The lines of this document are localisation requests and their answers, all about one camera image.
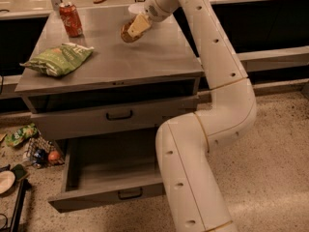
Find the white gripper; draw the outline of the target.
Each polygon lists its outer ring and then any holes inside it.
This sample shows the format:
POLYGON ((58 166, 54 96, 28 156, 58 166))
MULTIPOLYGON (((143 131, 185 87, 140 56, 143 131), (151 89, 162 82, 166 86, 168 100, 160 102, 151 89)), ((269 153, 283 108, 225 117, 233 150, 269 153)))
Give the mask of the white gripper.
POLYGON ((146 14, 138 14, 127 29, 128 34, 135 38, 141 36, 151 28, 152 23, 161 22, 170 16, 178 7, 178 0, 146 0, 144 10, 146 14))

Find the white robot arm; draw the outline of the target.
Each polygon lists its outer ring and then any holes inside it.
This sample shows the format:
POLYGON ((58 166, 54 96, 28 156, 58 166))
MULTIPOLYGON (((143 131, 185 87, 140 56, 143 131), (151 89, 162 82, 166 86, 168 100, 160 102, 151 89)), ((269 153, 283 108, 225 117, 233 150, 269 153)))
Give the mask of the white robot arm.
POLYGON ((146 0, 123 31, 137 40, 182 8, 211 90, 211 109, 164 122, 157 162, 177 232, 238 232, 206 158, 245 135, 256 119, 252 84, 209 0, 146 0))

